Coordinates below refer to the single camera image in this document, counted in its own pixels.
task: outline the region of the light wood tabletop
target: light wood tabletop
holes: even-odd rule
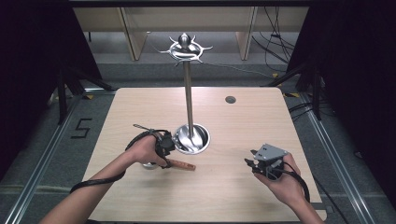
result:
[[[229,104],[225,98],[236,102]],[[197,155],[172,151],[169,159],[196,165],[147,170],[131,166],[98,204],[91,219],[142,222],[277,222],[298,218],[251,173],[244,158],[263,144],[292,153],[322,219],[326,211],[300,140],[278,88],[192,88],[194,123],[209,130],[208,148]],[[115,159],[145,130],[172,133],[187,124],[184,88],[119,89],[108,111],[84,180]]]

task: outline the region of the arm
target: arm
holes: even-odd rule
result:
[[[291,154],[283,158],[284,162],[291,165],[298,175],[301,174]],[[292,171],[285,165],[286,171]],[[286,204],[303,223],[323,223],[317,211],[307,202],[300,184],[290,175],[283,174],[278,181],[271,181],[264,175],[254,174],[275,196]]]
[[[166,161],[155,153],[155,137],[149,135],[133,144],[114,161],[90,179],[119,175],[135,162],[156,162],[165,166]],[[77,189],[56,205],[40,223],[85,223],[112,183]]]

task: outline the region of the wooden handle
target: wooden handle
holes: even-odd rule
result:
[[[175,160],[169,160],[171,162],[172,167],[180,168],[183,170],[189,170],[189,171],[194,171],[195,170],[195,165],[186,163],[184,161],[175,161]]]

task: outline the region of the person's right arm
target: person's right arm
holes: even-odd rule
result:
[[[291,154],[286,155],[283,161],[292,166],[298,175],[301,174]],[[292,172],[292,169],[288,165],[285,165],[285,170]],[[294,177],[283,174],[277,181],[272,181],[264,175],[254,175],[266,185],[282,203],[286,204],[303,223],[323,223],[317,211],[312,207],[311,203],[305,199],[304,191]]]

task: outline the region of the gray carpet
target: gray carpet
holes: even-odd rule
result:
[[[182,65],[175,66],[174,63],[99,63],[98,65],[104,81],[114,87],[177,87],[184,85]],[[265,64],[238,63],[232,64],[232,66],[238,70],[230,67],[194,63],[191,65],[192,85],[258,87],[265,86],[272,81],[271,75],[274,71]],[[286,68],[284,64],[274,64],[274,66],[277,69]],[[246,70],[259,72],[260,74],[248,73]],[[297,79],[298,77],[291,78],[279,88],[283,92],[296,92],[294,85]],[[91,83],[83,83],[87,88],[94,87]],[[67,195],[74,184],[81,180],[113,97],[112,94],[95,94],[91,100],[82,99],[79,101],[21,223],[37,223],[51,207]],[[300,104],[302,100],[298,97],[286,97],[285,102],[291,108]],[[21,151],[6,177],[0,183],[0,221],[5,220],[9,209],[17,200],[22,187],[28,181],[48,141],[57,128],[59,109],[56,103],[55,100],[49,106],[48,111],[43,114],[36,131],[26,145],[26,149]],[[353,154],[355,150],[353,143],[330,106],[323,103],[320,107],[322,123],[354,183],[367,202],[376,222],[395,223],[395,210],[375,182],[364,161]],[[303,114],[303,112],[304,109],[300,109],[290,115],[296,119],[294,125],[313,175],[329,192],[348,222],[360,223],[308,115]],[[81,131],[76,131],[81,119],[91,119],[81,123],[83,127],[90,128],[87,137],[72,138],[72,136],[83,134]],[[323,189],[318,189],[323,202],[328,207],[326,223],[344,223],[340,213],[336,211],[335,205],[331,203]]]

